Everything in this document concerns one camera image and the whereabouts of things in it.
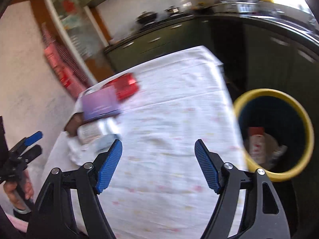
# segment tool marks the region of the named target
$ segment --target trash bin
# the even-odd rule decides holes
[[[234,103],[241,135],[248,138],[249,127],[264,127],[280,145],[288,146],[277,165],[266,170],[273,182],[289,180],[307,166],[314,147],[314,130],[305,109],[281,91],[256,89],[241,95]],[[261,168],[245,151],[249,171]]]

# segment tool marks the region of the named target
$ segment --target yellow bin rim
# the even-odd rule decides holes
[[[239,115],[242,109],[247,105],[248,102],[261,96],[272,96],[272,97],[282,99],[283,101],[287,102],[290,106],[292,106],[296,110],[300,118],[302,119],[305,132],[306,132],[305,134],[306,145],[305,145],[305,150],[301,158],[299,159],[298,163],[292,169],[286,172],[275,173],[275,172],[270,172],[265,170],[268,177],[273,182],[282,182],[282,181],[290,180],[291,178],[297,176],[299,173],[303,171],[303,169],[307,166],[312,156],[312,151],[314,149],[315,136],[314,136],[314,129],[312,127],[311,120],[306,110],[294,98],[292,98],[291,96],[289,96],[288,94],[284,92],[272,90],[272,89],[255,89],[255,90],[248,91],[244,93],[243,95],[241,95],[240,97],[238,97],[237,100],[234,102],[234,110],[235,110],[237,119],[239,118]],[[249,171],[254,172],[256,169],[262,168],[251,158],[251,156],[247,153],[246,150],[244,150],[244,152],[245,152],[245,158],[246,158]]]

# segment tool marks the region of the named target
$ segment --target drawer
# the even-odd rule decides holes
[[[161,28],[137,38],[136,43],[140,47],[140,53],[169,43],[170,40],[166,36],[165,28]]]
[[[170,54],[172,51],[171,43],[167,43],[165,45],[150,49],[141,54],[141,60],[139,64],[150,61],[152,59]]]
[[[171,41],[174,52],[200,45],[195,20],[174,24],[166,29],[167,39]]]
[[[118,71],[124,71],[138,64],[140,46],[136,40],[130,41],[109,52],[106,56]]]

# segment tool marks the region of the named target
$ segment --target pot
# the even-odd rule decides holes
[[[144,25],[147,23],[151,23],[153,21],[155,21],[157,18],[157,13],[155,12],[143,12],[142,15],[140,15],[139,17],[137,17],[137,22]]]
[[[181,13],[181,10],[179,9],[179,7],[174,7],[174,6],[171,6],[169,9],[167,9],[165,11],[167,11],[167,13],[169,15],[174,15],[174,14],[177,14],[177,13]]]

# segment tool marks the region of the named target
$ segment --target blue gripper pad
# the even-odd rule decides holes
[[[40,140],[42,138],[43,134],[41,131],[38,131],[34,133],[32,136],[29,136],[24,141],[24,145],[29,147],[30,145],[34,144],[36,141]]]
[[[218,181],[218,171],[209,158],[208,153],[208,150],[200,144],[199,140],[197,140],[195,142],[195,156],[200,165],[200,168],[202,169],[209,188],[211,188],[215,191],[215,193],[218,194],[221,189]]]
[[[122,142],[118,140],[114,146],[110,148],[109,155],[98,172],[98,182],[95,188],[99,193],[106,189],[110,184],[121,155]]]

